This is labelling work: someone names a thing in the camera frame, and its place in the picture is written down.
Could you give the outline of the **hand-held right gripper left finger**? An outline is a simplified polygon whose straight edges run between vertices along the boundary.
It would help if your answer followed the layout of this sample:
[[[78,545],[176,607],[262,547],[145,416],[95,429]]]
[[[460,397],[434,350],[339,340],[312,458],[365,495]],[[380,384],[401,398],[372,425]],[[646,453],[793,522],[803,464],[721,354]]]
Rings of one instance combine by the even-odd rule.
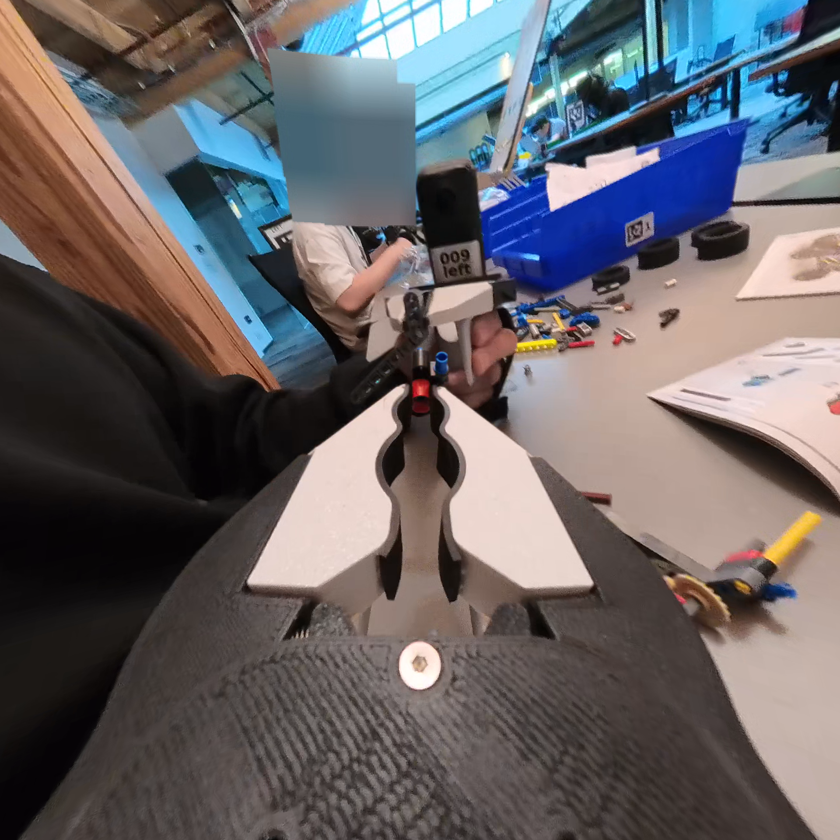
[[[310,453],[246,581],[258,595],[300,597],[360,616],[402,572],[393,484],[405,468],[409,389],[397,386]]]

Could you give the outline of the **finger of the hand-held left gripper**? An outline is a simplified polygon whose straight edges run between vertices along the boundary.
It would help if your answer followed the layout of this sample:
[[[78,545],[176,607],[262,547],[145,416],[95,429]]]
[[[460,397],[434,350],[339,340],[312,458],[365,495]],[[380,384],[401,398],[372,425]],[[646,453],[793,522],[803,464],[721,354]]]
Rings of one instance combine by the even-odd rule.
[[[379,360],[400,342],[407,294],[407,291],[381,291],[373,298],[365,352],[368,362]]]
[[[494,282],[468,282],[423,289],[427,332],[424,343],[439,337],[447,343],[469,343],[473,320],[495,306]]]

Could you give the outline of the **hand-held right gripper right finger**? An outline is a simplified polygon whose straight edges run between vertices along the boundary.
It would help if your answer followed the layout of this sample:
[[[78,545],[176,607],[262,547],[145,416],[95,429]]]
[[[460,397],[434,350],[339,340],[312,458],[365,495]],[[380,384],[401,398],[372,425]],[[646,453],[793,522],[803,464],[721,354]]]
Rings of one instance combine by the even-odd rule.
[[[529,453],[444,387],[434,389],[437,472],[448,489],[438,572],[450,602],[490,616],[591,594],[594,582]]]

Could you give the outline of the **dark grey lego beam assembly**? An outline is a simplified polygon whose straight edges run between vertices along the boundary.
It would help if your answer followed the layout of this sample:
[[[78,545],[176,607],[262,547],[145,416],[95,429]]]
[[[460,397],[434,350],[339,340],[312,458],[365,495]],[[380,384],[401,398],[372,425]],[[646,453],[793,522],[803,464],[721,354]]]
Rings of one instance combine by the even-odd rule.
[[[408,290],[402,297],[388,300],[402,303],[394,340],[352,390],[352,404],[367,403],[398,371],[408,367],[412,414],[420,417],[430,413],[433,387],[445,385],[449,371],[448,354],[442,350],[432,354],[434,328],[427,313],[431,300],[430,291],[417,290]]]

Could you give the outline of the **person's left forearm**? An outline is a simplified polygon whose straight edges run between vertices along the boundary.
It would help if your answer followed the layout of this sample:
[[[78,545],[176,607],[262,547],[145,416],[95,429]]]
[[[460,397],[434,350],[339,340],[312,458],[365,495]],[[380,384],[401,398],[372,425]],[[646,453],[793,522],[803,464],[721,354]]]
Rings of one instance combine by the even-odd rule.
[[[196,485],[211,496],[254,496],[296,458],[407,383],[402,372],[374,378],[375,368],[364,359],[344,362],[327,384],[310,390],[268,392],[243,375],[197,386],[184,414]]]

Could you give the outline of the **pile of loose lego pieces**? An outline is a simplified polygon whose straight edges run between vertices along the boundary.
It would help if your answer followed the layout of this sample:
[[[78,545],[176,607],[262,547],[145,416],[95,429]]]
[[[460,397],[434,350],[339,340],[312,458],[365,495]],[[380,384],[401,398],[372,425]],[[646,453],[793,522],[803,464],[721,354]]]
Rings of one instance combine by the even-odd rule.
[[[633,308],[634,303],[618,293],[582,306],[556,295],[514,304],[507,310],[518,338],[516,353],[524,355],[592,349],[602,315],[624,314]]]

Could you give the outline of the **lego gear and yellow axle assembly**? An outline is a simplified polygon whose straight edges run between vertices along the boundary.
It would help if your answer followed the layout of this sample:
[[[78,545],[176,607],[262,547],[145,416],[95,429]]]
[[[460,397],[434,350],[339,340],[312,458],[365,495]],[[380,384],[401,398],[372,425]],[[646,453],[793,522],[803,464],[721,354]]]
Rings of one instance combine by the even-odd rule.
[[[780,579],[780,569],[822,523],[819,514],[806,511],[771,544],[753,541],[710,569],[614,512],[605,516],[653,562],[684,612],[712,629],[730,623],[734,610],[795,597],[795,589]]]

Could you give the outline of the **person's left hand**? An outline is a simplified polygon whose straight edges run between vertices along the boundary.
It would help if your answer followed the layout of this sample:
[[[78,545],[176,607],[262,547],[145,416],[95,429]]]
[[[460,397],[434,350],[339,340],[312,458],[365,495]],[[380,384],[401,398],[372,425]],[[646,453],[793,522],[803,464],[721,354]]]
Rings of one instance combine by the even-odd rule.
[[[506,310],[494,310],[474,318],[470,332],[473,380],[468,382],[462,360],[448,375],[448,389],[476,411],[488,408],[501,396],[518,344],[509,323]]]

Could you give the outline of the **clear plastic bag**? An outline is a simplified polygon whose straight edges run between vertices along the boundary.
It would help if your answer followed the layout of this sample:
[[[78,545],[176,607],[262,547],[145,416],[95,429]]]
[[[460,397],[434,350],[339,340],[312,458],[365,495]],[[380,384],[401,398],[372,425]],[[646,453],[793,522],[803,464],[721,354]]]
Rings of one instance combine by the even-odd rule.
[[[427,287],[434,283],[427,247],[423,243],[412,245],[387,281],[389,287],[402,289]]]

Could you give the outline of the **black office chair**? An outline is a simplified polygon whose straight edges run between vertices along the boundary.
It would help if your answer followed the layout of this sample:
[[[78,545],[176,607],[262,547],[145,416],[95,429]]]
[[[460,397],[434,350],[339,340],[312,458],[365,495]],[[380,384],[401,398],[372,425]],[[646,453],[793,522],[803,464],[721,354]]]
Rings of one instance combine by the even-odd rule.
[[[291,245],[269,253],[249,255],[248,261],[260,275],[319,333],[338,364],[351,358],[351,351],[316,312],[298,274]]]

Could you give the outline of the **blue plastic bin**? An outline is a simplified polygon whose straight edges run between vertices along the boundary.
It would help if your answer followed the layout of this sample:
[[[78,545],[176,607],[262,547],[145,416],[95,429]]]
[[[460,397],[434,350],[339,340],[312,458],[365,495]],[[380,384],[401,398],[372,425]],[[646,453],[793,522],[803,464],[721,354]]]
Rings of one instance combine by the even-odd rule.
[[[554,210],[546,177],[534,178],[482,212],[486,256],[515,280],[551,291],[711,221],[732,205],[749,126],[741,119],[642,146],[658,160]]]

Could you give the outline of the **white paper sheets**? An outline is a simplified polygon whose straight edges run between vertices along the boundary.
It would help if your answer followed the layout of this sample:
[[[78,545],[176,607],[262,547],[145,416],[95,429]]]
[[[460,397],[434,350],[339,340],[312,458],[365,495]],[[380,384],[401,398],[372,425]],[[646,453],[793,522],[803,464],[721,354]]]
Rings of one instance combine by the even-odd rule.
[[[615,152],[588,157],[584,166],[547,163],[545,166],[546,193],[549,210],[557,211],[584,196],[658,163],[659,146],[639,152],[634,146]]]

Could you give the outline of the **white board panel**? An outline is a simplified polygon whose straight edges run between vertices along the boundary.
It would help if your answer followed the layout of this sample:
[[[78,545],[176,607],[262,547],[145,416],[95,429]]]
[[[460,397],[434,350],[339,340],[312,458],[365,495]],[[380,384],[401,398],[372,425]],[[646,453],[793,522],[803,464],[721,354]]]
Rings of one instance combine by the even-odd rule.
[[[532,70],[543,40],[551,1],[536,1],[523,19],[516,59],[502,104],[493,155],[489,164],[492,184],[506,181],[518,157],[518,143],[529,105]]]

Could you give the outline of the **person's black clothing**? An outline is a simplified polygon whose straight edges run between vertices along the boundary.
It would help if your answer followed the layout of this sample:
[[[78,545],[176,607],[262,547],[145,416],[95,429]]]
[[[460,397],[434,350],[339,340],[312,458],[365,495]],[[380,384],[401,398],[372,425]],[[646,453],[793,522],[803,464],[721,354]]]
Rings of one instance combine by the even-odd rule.
[[[1,338],[2,838],[17,838],[163,593],[294,459],[302,401],[205,376],[7,257]]]

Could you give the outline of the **open instruction booklet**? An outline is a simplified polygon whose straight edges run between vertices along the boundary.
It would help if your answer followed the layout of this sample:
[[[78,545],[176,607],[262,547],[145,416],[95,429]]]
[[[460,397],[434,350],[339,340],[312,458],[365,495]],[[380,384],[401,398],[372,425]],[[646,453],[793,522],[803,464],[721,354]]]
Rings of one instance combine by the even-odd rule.
[[[839,339],[787,338],[647,394],[752,435],[839,497]]]

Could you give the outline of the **closed instruction booklet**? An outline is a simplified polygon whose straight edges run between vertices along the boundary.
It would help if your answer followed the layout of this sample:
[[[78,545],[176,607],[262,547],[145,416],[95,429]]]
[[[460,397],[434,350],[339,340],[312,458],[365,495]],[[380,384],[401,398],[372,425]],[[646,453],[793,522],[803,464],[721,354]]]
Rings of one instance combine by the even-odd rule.
[[[839,227],[831,227],[775,238],[736,300],[838,294]]]

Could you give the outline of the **wooden post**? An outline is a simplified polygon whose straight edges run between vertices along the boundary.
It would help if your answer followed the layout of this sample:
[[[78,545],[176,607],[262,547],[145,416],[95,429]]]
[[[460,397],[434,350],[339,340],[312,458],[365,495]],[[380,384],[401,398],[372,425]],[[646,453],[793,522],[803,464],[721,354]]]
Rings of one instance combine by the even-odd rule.
[[[66,286],[142,321],[205,372],[279,385],[47,57],[1,2],[2,220]]]

